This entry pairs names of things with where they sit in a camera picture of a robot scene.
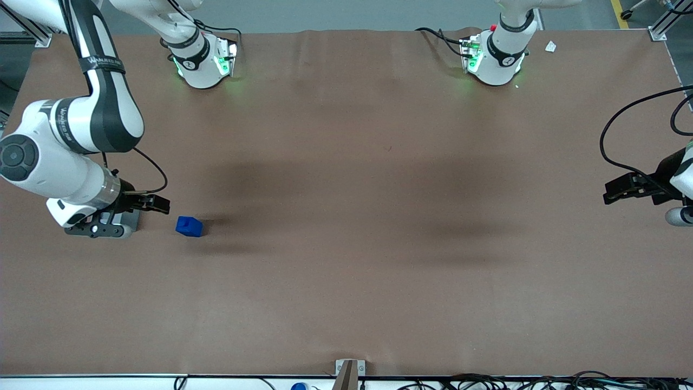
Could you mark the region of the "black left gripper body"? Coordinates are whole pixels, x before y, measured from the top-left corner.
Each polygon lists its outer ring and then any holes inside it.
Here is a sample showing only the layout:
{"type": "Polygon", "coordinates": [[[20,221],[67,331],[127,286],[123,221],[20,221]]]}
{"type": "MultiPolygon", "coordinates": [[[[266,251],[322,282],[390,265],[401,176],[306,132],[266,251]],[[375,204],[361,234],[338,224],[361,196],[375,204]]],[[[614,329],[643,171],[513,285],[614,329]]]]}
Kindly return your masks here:
{"type": "Polygon", "coordinates": [[[654,173],[650,175],[653,182],[652,203],[655,206],[662,205],[666,202],[680,202],[681,205],[687,205],[687,198],[683,193],[671,185],[670,180],[674,177],[674,173],[679,169],[685,156],[685,148],[664,158],[657,166],[654,173]]]}

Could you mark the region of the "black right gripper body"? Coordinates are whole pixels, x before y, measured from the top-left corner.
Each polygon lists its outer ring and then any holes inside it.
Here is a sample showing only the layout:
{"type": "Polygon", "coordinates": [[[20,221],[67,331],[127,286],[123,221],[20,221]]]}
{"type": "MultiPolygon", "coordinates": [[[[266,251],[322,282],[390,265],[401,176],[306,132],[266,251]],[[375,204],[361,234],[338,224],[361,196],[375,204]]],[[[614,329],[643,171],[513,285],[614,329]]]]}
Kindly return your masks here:
{"type": "Polygon", "coordinates": [[[142,194],[137,193],[134,186],[125,180],[120,180],[120,189],[114,202],[107,207],[107,212],[121,214],[142,209],[142,194]]]}

